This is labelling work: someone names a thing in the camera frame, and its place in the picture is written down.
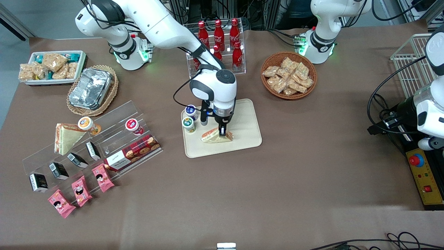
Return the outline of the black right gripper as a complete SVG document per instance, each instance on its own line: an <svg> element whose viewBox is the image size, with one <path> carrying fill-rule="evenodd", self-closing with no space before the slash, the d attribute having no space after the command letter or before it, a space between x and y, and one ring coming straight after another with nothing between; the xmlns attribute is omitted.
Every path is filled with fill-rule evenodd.
<svg viewBox="0 0 444 250"><path fill-rule="evenodd" d="M227 126L230 123L232 119L232 115L221 117L219 115L215 115L215 121L218 123L219 126L219 136L220 137L226 137L227 135Z"/></svg>

